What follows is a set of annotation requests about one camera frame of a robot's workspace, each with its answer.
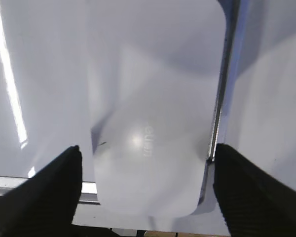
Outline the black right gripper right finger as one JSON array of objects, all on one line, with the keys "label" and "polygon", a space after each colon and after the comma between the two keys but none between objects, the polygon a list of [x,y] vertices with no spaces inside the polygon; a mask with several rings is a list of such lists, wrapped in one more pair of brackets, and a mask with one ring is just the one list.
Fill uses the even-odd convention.
[{"label": "black right gripper right finger", "polygon": [[296,237],[296,191],[227,144],[216,148],[213,188],[232,237]]}]

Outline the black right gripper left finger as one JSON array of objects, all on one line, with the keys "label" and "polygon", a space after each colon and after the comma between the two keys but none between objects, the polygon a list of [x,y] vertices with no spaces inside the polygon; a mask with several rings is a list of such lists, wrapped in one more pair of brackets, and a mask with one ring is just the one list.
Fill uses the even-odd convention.
[{"label": "black right gripper left finger", "polygon": [[68,147],[0,197],[0,237],[69,237],[82,189],[82,154]]}]

